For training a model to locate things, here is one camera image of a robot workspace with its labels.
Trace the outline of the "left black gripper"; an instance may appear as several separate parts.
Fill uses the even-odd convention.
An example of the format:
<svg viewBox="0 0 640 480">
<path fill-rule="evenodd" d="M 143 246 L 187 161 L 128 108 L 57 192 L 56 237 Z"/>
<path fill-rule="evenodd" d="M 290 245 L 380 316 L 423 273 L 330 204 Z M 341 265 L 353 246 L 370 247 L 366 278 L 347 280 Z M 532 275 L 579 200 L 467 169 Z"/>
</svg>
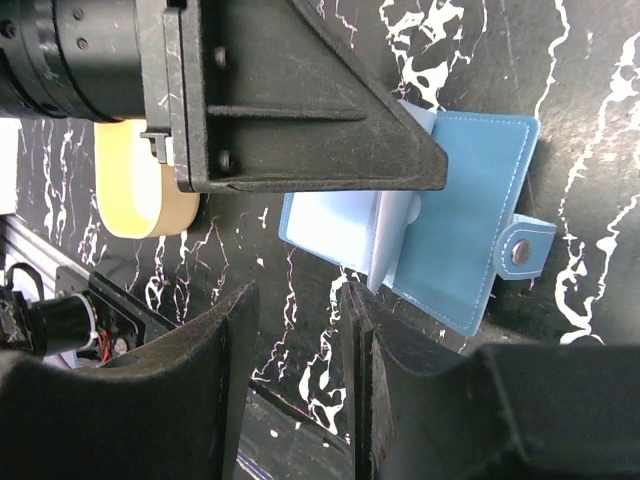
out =
<svg viewBox="0 0 640 480">
<path fill-rule="evenodd" d="M 173 161 L 166 18 L 183 1 L 4 1 L 1 115 L 141 119 L 142 137 Z"/>
</svg>

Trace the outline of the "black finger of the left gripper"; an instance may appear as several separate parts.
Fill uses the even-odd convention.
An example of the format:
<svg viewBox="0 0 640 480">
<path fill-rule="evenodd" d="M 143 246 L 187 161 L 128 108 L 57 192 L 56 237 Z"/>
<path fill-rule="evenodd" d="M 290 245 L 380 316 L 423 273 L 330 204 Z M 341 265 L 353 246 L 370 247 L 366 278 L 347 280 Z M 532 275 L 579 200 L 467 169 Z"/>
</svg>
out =
<svg viewBox="0 0 640 480">
<path fill-rule="evenodd" d="M 187 1 L 172 27 L 182 191 L 445 186 L 444 150 L 311 3 Z"/>
</svg>

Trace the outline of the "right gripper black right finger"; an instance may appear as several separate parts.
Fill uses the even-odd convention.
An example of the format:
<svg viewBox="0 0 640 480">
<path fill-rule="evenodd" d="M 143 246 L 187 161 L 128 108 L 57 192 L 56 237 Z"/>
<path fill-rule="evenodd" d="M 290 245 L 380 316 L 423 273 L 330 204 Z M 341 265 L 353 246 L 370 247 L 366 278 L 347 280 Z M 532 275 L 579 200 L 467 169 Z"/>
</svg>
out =
<svg viewBox="0 0 640 480">
<path fill-rule="evenodd" d="M 365 286 L 340 293 L 356 479 L 635 479 L 637 346 L 457 354 Z"/>
</svg>

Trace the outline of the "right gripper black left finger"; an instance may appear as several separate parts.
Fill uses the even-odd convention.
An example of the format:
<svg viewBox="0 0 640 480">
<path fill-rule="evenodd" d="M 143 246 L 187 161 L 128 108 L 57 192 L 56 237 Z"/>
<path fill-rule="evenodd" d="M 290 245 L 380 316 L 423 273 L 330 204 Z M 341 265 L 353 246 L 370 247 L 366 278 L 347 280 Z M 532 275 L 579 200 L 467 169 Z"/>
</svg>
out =
<svg viewBox="0 0 640 480">
<path fill-rule="evenodd" d="M 5 479 L 230 479 L 239 447 L 259 290 L 98 368 L 1 355 Z"/>
</svg>

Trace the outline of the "blue leather card holder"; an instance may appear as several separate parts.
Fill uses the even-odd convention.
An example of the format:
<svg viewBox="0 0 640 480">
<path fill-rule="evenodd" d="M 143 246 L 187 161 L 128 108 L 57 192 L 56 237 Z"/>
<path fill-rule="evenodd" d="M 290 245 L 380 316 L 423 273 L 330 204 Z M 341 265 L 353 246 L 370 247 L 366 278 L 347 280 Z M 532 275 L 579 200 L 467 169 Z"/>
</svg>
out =
<svg viewBox="0 0 640 480">
<path fill-rule="evenodd" d="M 540 124 L 531 116 L 408 111 L 447 153 L 442 190 L 289 193 L 279 235 L 471 336 L 495 280 L 537 278 L 553 243 L 554 224 L 516 210 Z"/>
</svg>

